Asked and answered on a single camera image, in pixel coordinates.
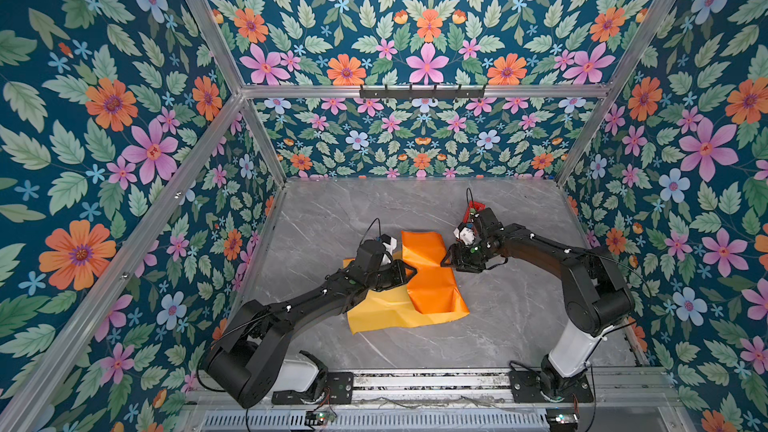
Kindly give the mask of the yellow orange wrapping paper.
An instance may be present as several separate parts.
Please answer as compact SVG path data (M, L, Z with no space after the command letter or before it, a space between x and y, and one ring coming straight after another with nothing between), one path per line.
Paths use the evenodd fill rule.
M406 285L367 293L346 313L353 334L390 328L417 328L457 321L470 314L452 269L442 267L447 249L437 232L401 233L396 258L417 270Z

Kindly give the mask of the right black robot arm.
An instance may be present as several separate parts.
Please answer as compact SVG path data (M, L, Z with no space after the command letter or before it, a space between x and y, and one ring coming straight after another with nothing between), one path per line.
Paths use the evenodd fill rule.
M546 238L527 227L502 224L490 208L455 230L456 242L440 262L458 272L480 274L511 259L532 264L561 282L568 322L537 373L540 394L560 401L584 382L590 360L604 338L618 330L635 301L619 264L597 249Z

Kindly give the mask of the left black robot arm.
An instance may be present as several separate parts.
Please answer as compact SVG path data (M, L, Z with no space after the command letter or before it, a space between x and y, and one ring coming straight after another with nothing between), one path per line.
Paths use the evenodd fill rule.
M323 400L328 368L315 355L288 357L292 340L304 330L359 305L369 292L411 282L417 268L393 257L388 235L362 241L355 258L297 297L264 305L244 303L214 340L199 369L218 389L248 409L270 394L290 394L304 403Z

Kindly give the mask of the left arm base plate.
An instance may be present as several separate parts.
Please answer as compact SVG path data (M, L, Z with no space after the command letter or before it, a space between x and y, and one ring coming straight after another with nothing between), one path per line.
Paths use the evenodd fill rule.
M271 395L273 405L348 405L352 402L352 372L321 372L305 391L284 390Z

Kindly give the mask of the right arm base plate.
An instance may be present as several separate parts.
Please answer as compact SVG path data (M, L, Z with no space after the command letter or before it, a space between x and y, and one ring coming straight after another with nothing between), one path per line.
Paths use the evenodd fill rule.
M516 369L508 378L516 403L592 403L595 399L586 371L563 378L548 370Z

